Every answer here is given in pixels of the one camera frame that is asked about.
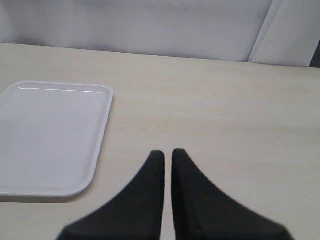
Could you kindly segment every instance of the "white table surface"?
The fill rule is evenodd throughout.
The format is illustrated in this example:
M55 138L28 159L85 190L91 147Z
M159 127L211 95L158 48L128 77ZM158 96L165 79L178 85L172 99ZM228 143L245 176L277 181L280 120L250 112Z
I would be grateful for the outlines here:
M174 239L174 148L296 240L320 239L320 69L0 44L0 93L24 80L107 85L115 97L92 185L66 203L0 199L1 240L56 238L156 149L166 156L161 239Z

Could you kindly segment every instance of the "white tray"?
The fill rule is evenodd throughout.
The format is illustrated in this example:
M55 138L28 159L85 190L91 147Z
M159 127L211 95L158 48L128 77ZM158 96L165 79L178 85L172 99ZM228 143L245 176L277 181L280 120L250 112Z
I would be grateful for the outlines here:
M0 196L70 197L93 180L107 86L19 82L0 96Z

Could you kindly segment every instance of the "white curtain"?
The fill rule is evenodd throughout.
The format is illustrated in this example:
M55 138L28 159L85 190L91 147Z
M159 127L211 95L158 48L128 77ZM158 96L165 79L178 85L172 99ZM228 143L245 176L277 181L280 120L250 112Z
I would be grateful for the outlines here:
M0 0L0 42L308 66L320 0Z

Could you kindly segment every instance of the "table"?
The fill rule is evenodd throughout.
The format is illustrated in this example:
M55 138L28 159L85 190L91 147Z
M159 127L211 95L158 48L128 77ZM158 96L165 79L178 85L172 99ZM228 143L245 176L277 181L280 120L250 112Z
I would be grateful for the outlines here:
M107 85L115 97L92 185L65 203L0 199L2 240L56 238L121 191L151 150L166 156L161 239L174 239L174 148L296 240L320 239L320 69L0 44L0 93L24 80Z

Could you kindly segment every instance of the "white backdrop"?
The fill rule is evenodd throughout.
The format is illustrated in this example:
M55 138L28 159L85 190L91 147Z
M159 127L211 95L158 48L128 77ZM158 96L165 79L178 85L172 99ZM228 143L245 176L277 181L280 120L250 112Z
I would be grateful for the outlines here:
M308 66L320 0L0 0L0 42Z

